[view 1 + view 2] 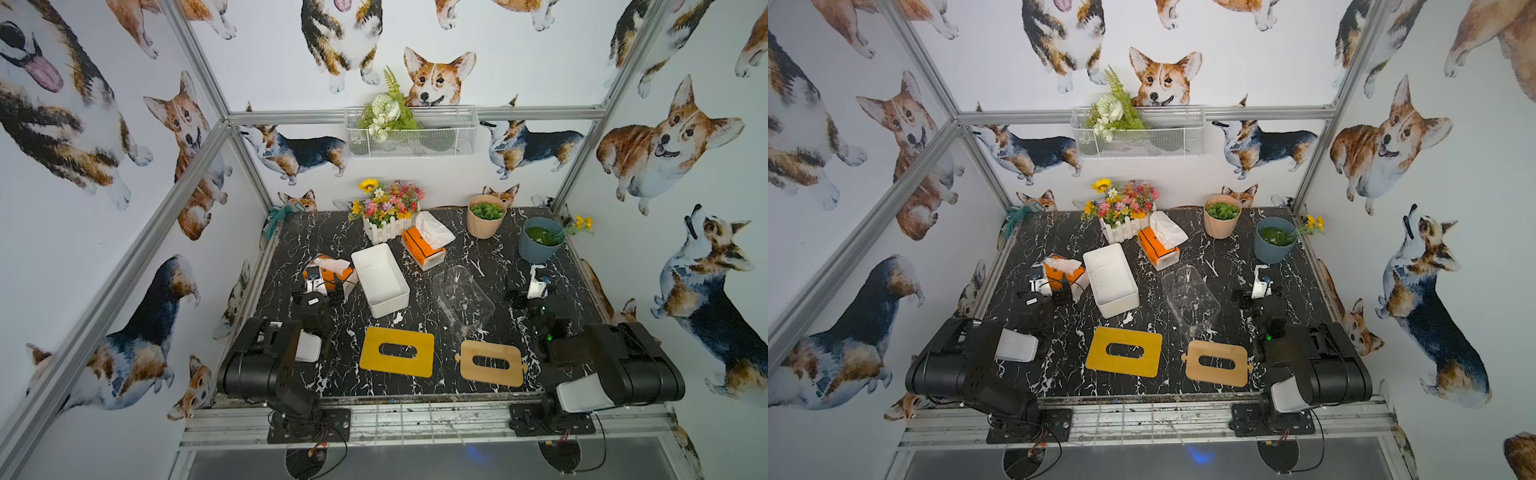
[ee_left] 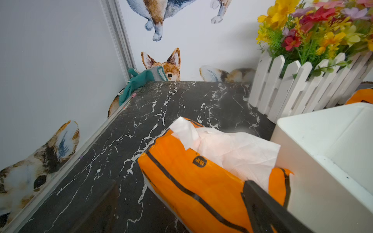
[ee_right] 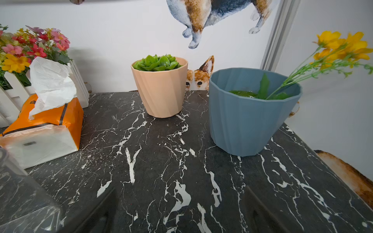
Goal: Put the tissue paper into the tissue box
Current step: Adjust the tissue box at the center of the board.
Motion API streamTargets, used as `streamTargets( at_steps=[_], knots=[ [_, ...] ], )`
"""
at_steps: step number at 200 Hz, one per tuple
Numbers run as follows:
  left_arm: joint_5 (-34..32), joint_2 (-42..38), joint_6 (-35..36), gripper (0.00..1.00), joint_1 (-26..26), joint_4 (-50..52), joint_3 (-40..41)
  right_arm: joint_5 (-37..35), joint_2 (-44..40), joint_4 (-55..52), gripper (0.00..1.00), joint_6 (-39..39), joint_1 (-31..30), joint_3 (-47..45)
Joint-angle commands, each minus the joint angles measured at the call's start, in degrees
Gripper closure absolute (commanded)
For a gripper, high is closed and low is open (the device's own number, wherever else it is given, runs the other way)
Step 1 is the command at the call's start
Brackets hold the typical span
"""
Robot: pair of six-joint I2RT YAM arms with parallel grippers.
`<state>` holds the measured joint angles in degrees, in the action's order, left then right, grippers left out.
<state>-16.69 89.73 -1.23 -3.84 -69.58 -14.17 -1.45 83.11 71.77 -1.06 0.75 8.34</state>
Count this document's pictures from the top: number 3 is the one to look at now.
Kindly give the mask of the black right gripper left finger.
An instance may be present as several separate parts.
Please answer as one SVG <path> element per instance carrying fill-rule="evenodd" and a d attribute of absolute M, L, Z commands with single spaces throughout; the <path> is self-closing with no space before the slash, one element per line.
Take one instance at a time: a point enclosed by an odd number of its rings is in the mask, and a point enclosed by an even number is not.
<path fill-rule="evenodd" d="M 118 207 L 115 188 L 106 190 L 62 227 L 63 233 L 110 233 Z"/>

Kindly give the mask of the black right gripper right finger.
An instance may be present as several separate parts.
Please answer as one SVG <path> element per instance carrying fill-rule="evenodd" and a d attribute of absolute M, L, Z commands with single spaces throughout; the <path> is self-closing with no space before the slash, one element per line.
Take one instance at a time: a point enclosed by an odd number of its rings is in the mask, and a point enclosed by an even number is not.
<path fill-rule="evenodd" d="M 243 201 L 253 233 L 290 233 L 248 185 L 245 187 Z"/>

